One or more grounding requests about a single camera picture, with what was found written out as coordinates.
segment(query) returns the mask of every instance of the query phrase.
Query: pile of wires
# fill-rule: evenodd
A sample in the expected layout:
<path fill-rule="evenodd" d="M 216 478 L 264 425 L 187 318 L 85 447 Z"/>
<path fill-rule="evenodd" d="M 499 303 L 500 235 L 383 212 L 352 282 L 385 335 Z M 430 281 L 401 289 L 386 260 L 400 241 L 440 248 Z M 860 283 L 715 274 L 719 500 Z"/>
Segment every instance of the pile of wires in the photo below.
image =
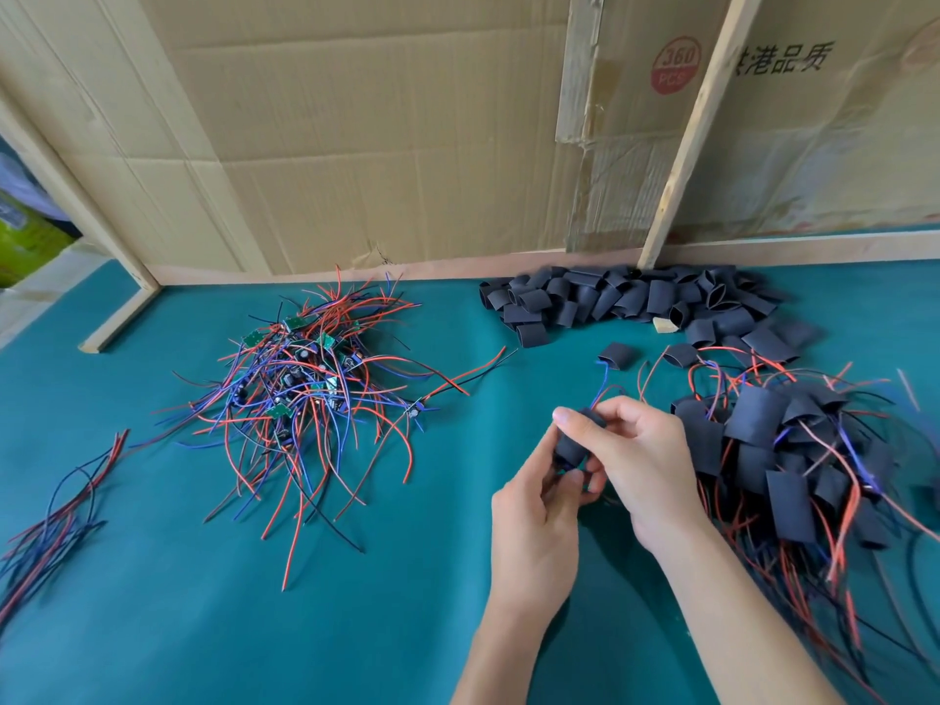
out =
<path fill-rule="evenodd" d="M 115 436 L 111 449 L 70 470 L 55 487 L 45 519 L 8 541 L 12 546 L 0 557 L 0 579 L 6 579 L 0 594 L 0 634 L 87 537 L 105 525 L 98 518 L 96 491 L 117 464 L 127 435 L 125 430 Z M 53 510 L 64 485 L 76 475 L 84 479 L 84 485 L 75 497 Z"/>
<path fill-rule="evenodd" d="M 777 610 L 819 656 L 879 701 L 866 665 L 863 628 L 940 675 L 907 625 L 878 557 L 905 538 L 940 541 L 901 506 L 892 485 L 899 465 L 912 462 L 914 454 L 929 454 L 935 475 L 940 452 L 931 435 L 903 415 L 907 406 L 875 390 L 890 381 L 852 382 L 846 378 L 851 363 L 828 375 L 788 367 L 746 347 L 685 344 L 667 347 L 646 378 L 649 362 L 640 367 L 636 391 L 643 402 L 663 361 L 688 376 L 690 393 L 672 402 L 672 412 L 685 427 L 702 509 Z M 899 378 L 910 405 L 919 410 L 901 371 Z M 602 385 L 595 403 L 612 387 Z M 868 550 L 907 643 L 857 613 L 849 540 Z M 840 642 L 824 632 L 821 609 L 834 612 Z M 920 616 L 936 634 L 926 609 Z"/>
<path fill-rule="evenodd" d="M 301 305 L 287 300 L 295 312 L 284 318 L 282 303 L 275 320 L 258 319 L 265 325 L 222 359 L 228 362 L 225 378 L 195 383 L 208 389 L 205 395 L 162 421 L 170 428 L 149 441 L 194 422 L 205 424 L 194 435 L 215 437 L 210 443 L 180 444 L 220 447 L 232 470 L 231 491 L 206 521 L 229 506 L 237 520 L 276 481 L 283 482 L 276 488 L 280 497 L 261 534 L 265 539 L 285 506 L 293 505 L 288 511 L 294 536 L 282 589 L 288 586 L 301 525 L 319 518 L 362 552 L 335 521 L 353 503 L 366 504 L 360 490 L 389 438 L 406 448 L 402 481 L 407 482 L 414 466 L 412 432 L 423 431 L 424 414 L 436 410 L 429 401 L 451 390 L 468 396 L 464 385 L 512 355 L 503 347 L 487 364 L 448 378 L 416 359 L 376 351 L 374 344 L 381 338 L 395 339 L 383 326 L 399 312 L 419 306 L 396 295 L 396 287 L 386 276 L 384 285 L 365 283 L 344 290 L 340 281 L 335 288 L 305 290 L 320 301 L 312 305 L 307 299 Z M 433 379 L 438 384 L 430 389 L 416 388 Z M 343 467 L 349 462 L 350 448 L 359 449 L 360 444 L 372 444 L 374 450 L 364 473 L 353 481 Z M 347 500 L 328 517 L 323 514 L 323 498 L 332 483 L 346 492 Z"/>

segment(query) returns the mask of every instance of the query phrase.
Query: wooden plank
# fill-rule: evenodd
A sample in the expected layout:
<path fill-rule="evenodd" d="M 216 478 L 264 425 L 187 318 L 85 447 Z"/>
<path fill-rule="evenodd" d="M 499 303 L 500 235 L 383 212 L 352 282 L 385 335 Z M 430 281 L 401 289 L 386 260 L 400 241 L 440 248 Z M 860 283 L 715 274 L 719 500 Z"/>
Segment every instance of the wooden plank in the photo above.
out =
<path fill-rule="evenodd" d="M 689 117 L 689 123 L 679 143 L 679 151 L 676 153 L 672 170 L 666 178 L 650 232 L 643 244 L 643 252 L 639 260 L 641 268 L 653 267 L 660 250 L 663 249 L 665 236 L 669 233 L 672 221 L 676 217 L 676 211 L 685 193 L 685 186 L 699 160 L 702 144 L 711 129 L 711 122 L 714 121 L 715 114 L 718 112 L 721 99 L 728 88 L 731 72 L 735 69 L 759 7 L 760 0 L 731 0 L 728 5 L 728 13 L 725 15 L 721 32 L 718 33 L 718 41 L 711 53 L 708 69 L 705 70 L 705 78 L 699 88 L 692 115 Z"/>
<path fill-rule="evenodd" d="M 124 305 L 101 324 L 97 331 L 79 344 L 78 348 L 85 353 L 101 353 L 104 347 L 111 343 L 120 331 L 153 301 L 161 289 L 161 286 L 140 287 L 134 296 L 124 302 Z"/>
<path fill-rule="evenodd" d="M 546 265 L 635 266 L 640 249 L 602 254 L 565 252 L 563 248 L 544 252 L 521 252 L 488 258 L 441 259 L 413 264 L 382 265 L 368 270 L 343 270 L 344 280 L 470 279 L 506 277 L 531 272 Z M 667 245 L 660 256 L 665 264 L 736 264 L 779 266 L 879 262 L 905 259 L 940 259 L 940 230 L 895 230 L 823 236 L 732 239 L 719 242 Z M 335 271 L 285 274 L 270 277 L 262 273 L 193 270 L 185 267 L 150 268 L 162 284 L 242 284 L 315 283 L 335 281 Z"/>
<path fill-rule="evenodd" d="M 590 83 L 603 10 L 604 0 L 571 0 L 555 126 L 555 140 L 558 142 L 580 143 L 585 140 Z"/>
<path fill-rule="evenodd" d="M 144 263 L 124 243 L 58 153 L 2 86 L 0 134 L 20 154 L 29 170 L 86 237 L 116 258 L 140 286 L 159 287 Z"/>

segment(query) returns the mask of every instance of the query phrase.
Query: teal table mat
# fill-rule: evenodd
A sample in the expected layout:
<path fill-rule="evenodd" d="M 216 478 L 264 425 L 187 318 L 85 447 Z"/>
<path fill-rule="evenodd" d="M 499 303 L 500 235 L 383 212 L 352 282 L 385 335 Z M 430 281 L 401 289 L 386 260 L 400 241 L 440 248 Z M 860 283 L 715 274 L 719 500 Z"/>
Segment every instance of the teal table mat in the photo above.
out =
<path fill-rule="evenodd" d="M 828 331 L 805 365 L 836 372 L 852 360 L 856 379 L 893 377 L 900 367 L 924 413 L 940 415 L 940 263 L 767 274 L 798 296 L 794 313 Z M 454 375 L 514 346 L 514 335 L 480 307 L 476 282 L 403 287 L 423 306 L 403 313 L 394 330 L 418 360 Z M 229 337 L 258 325 L 246 315 L 271 317 L 279 295 L 302 298 L 301 289 L 170 288 L 101 355 L 76 345 L 135 287 L 112 262 L 64 296 L 0 352 L 0 535 L 38 520 L 59 478 L 105 450 L 116 431 L 130 427 L 132 443 L 154 435 L 152 411 L 199 394 L 171 370 L 221 377 L 217 359 L 230 353 Z M 490 496 L 523 462 L 556 405 L 590 402 L 603 377 L 595 358 L 612 340 L 650 359 L 669 343 L 650 325 L 626 321 L 563 331 L 471 384 L 471 398 L 441 396 L 441 410 L 414 435 L 409 483 L 401 484 L 404 449 L 393 446 L 370 477 L 369 506 L 340 520 L 367 553 L 312 522 L 301 532 L 286 593 L 280 582 L 292 526 L 284 520 L 259 538 L 276 486 L 241 520 L 233 522 L 229 510 L 203 524 L 233 486 L 217 449 L 167 441 L 122 461 L 103 490 L 108 524 L 4 633 L 0 702 L 447 702 L 486 600 Z M 635 395 L 635 367 L 612 379 Z M 661 407 L 687 390 L 684 372 L 668 367 L 651 386 L 649 398 Z M 361 473 L 370 454 L 363 450 L 343 469 Z M 923 484 L 930 467 L 905 465 L 900 483 Z M 326 511 L 342 503 L 334 490 Z M 543 645 L 530 701 L 714 702 L 668 584 L 629 519 L 597 505 L 582 510 L 581 522 L 578 580 Z M 851 558 L 859 613 L 903 640 L 867 555 Z M 884 558 L 929 644 L 910 607 L 903 548 Z M 916 567 L 940 617 L 940 544 L 922 540 Z M 871 632 L 863 636 L 874 684 L 888 702 L 940 699 L 913 658 Z M 866 701 L 846 679 L 837 683 L 850 701 Z"/>

